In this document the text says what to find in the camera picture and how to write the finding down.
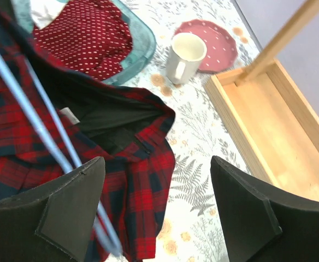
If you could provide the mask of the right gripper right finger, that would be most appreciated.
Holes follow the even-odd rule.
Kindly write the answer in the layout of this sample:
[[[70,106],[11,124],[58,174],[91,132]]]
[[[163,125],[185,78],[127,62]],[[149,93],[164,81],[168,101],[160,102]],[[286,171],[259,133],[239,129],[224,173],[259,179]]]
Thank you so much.
[[[319,202],[213,156],[211,180],[230,261],[319,261]]]

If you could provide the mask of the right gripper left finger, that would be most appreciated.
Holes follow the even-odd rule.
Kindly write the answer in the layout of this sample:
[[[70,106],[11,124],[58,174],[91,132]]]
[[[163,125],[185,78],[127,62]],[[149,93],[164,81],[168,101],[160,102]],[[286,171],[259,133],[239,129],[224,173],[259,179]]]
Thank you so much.
[[[0,261],[84,261],[105,161],[0,201]]]

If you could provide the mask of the blue wire hanger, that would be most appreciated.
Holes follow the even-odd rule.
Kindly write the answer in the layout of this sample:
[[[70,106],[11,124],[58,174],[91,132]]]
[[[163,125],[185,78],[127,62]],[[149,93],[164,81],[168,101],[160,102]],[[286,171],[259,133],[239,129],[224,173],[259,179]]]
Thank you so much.
[[[63,124],[50,100],[46,91],[44,90],[41,82],[39,81],[35,71],[33,70],[30,62],[28,59],[25,59],[26,66],[28,68],[28,72],[37,88],[40,96],[43,99],[56,127],[57,130],[62,137],[62,140],[69,152],[69,155],[74,163],[74,165],[78,168],[82,166],[82,162],[70,140],[68,134],[63,127]],[[52,138],[51,134],[47,130],[45,124],[37,114],[36,110],[34,109],[33,105],[27,98],[25,92],[22,90],[21,86],[15,79],[13,73],[5,63],[3,57],[0,54],[0,76],[2,77],[3,81],[6,83],[8,88],[10,89],[12,95],[19,103],[21,109],[25,113],[26,117],[30,121],[32,127],[34,128],[35,132],[40,137],[41,141],[54,157],[55,161],[58,162],[60,167],[65,173],[69,173],[72,171],[72,166],[67,158],[64,156],[62,151],[58,148],[57,144],[55,143],[54,139]],[[98,242],[103,246],[104,250],[111,253],[112,255],[119,257],[122,254],[122,246],[120,240],[108,218],[108,215],[102,205],[102,203],[98,203],[97,207],[97,215],[94,220],[93,224],[94,230],[96,232],[96,236]]]

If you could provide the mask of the red plaid skirt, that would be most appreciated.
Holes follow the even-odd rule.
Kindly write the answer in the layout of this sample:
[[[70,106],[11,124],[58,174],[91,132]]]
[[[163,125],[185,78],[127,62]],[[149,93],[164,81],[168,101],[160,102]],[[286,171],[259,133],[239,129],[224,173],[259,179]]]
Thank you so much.
[[[101,202],[129,261],[152,259],[174,153],[166,141],[175,112],[144,88],[114,87],[66,68],[0,10],[0,54],[59,149],[67,148],[28,71],[32,67],[83,163],[105,160]],[[63,175],[0,76],[0,200]]]

